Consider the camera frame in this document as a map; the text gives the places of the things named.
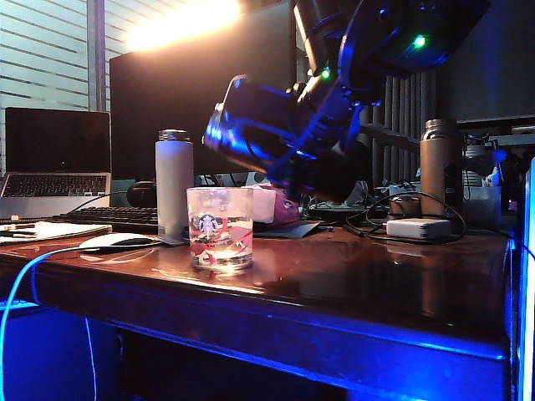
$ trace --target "bronze thermos bottle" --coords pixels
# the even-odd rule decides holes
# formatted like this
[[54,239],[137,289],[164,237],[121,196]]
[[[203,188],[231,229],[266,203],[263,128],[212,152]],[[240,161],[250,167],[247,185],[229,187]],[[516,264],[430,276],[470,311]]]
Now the bronze thermos bottle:
[[[456,121],[431,119],[425,122],[425,132],[420,142],[421,191],[460,211],[461,163],[462,140],[456,132]],[[423,215],[453,216],[451,211],[427,196],[420,201]]]

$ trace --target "paper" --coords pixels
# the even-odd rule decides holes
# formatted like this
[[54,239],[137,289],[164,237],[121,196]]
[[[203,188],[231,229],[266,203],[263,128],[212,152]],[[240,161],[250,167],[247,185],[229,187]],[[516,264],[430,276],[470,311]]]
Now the paper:
[[67,238],[70,236],[88,236],[100,233],[104,234],[107,232],[111,232],[111,225],[52,223],[49,221],[38,221],[37,223],[35,223],[34,228],[24,228],[21,231],[32,231],[35,232],[37,235],[28,238],[0,236],[0,245],[7,245],[19,242],[51,240],[54,238]]

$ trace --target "white water bottle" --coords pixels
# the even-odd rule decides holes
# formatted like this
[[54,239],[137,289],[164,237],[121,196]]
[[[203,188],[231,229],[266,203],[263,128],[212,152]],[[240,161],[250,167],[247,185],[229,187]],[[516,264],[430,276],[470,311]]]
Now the white water bottle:
[[193,144],[187,131],[158,132],[155,147],[158,237],[169,245],[184,243],[188,225],[186,189],[193,186]]

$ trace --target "green led light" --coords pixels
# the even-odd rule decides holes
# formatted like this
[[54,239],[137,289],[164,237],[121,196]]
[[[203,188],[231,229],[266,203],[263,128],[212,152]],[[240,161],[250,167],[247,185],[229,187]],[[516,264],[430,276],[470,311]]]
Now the green led light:
[[425,36],[422,36],[422,35],[418,35],[415,39],[415,41],[412,43],[412,45],[415,47],[415,48],[423,48],[425,46]]

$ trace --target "laptop screen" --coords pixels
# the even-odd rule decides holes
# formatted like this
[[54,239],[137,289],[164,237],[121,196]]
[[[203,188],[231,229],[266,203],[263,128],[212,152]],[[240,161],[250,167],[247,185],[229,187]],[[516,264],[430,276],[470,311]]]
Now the laptop screen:
[[7,172],[110,172],[108,113],[6,108]]

